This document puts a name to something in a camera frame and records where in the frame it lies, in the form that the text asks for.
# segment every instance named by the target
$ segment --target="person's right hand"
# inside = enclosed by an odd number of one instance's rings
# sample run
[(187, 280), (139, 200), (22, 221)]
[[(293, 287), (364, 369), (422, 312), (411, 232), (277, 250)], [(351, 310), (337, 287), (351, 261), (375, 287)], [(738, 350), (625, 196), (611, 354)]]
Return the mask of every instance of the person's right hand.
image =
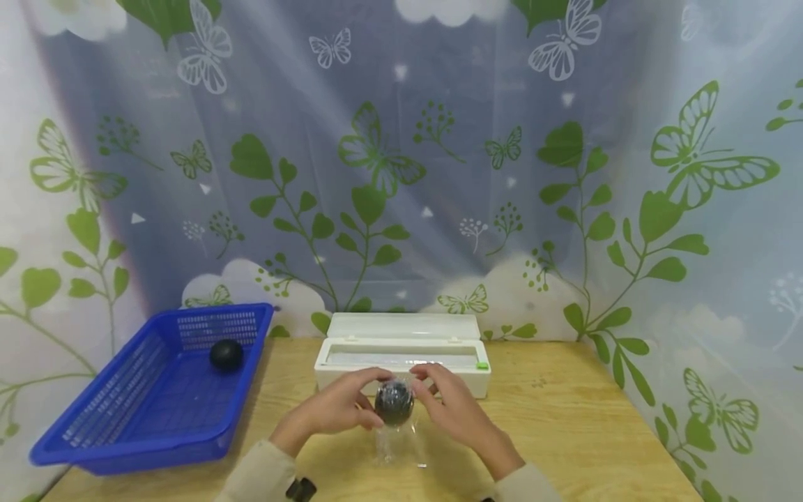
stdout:
[[(426, 408), (436, 426), (452, 439), (474, 450), (494, 481), (524, 465), (510, 437), (499, 429), (479, 407), (466, 382), (439, 364), (416, 365), (410, 369), (415, 397)], [(427, 389), (423, 381), (431, 378)], [(442, 401), (435, 399), (440, 392)]]

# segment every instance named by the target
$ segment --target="person's left hand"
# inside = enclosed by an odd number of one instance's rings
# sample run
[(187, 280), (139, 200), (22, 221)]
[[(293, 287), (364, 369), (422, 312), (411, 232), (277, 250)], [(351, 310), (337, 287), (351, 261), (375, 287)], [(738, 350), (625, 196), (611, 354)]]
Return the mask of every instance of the person's left hand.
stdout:
[(295, 457), (314, 434), (336, 434), (362, 426), (367, 431), (385, 425), (362, 394), (370, 382), (390, 380), (387, 369), (366, 368), (346, 373), (291, 410), (274, 430), (271, 442)]

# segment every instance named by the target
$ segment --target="hand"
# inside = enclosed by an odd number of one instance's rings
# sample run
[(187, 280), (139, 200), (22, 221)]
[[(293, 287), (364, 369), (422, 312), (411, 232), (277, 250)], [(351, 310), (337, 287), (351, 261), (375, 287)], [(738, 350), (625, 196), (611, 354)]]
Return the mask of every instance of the hand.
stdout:
[(362, 394), (362, 388), (374, 380), (391, 378), (392, 373), (380, 368), (360, 369), (341, 375), (290, 410), (269, 440), (291, 457), (296, 457), (314, 434), (336, 434), (356, 426), (370, 431), (384, 426), (371, 402)]
[[(413, 381), (415, 397), (424, 405), (432, 422), (452, 439), (474, 450), (494, 481), (524, 465), (510, 437), (488, 418), (460, 377), (439, 364), (416, 365), (410, 372), (417, 378)], [(423, 383), (427, 378), (434, 382), (429, 389)], [(438, 392), (441, 402), (434, 397)]]

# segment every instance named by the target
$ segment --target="wrist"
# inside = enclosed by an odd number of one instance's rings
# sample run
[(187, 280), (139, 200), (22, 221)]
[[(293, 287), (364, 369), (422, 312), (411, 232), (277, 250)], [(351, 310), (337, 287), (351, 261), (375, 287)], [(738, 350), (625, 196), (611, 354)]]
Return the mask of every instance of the wrist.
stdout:
[(293, 459), (314, 434), (308, 421), (296, 410), (284, 415), (268, 438), (268, 441)]
[(496, 426), (483, 435), (472, 449), (483, 461), (494, 481), (503, 480), (526, 464), (510, 436)]

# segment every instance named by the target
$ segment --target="black ball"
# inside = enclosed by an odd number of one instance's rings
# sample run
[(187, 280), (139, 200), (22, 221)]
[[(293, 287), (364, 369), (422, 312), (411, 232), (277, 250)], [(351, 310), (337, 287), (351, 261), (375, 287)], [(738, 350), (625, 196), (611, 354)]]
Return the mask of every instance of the black ball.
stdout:
[(384, 382), (377, 391), (373, 408), (385, 425), (398, 427), (413, 414), (413, 393), (401, 380)]
[(236, 371), (243, 365), (243, 346), (234, 340), (220, 340), (212, 345), (209, 362), (223, 373)]

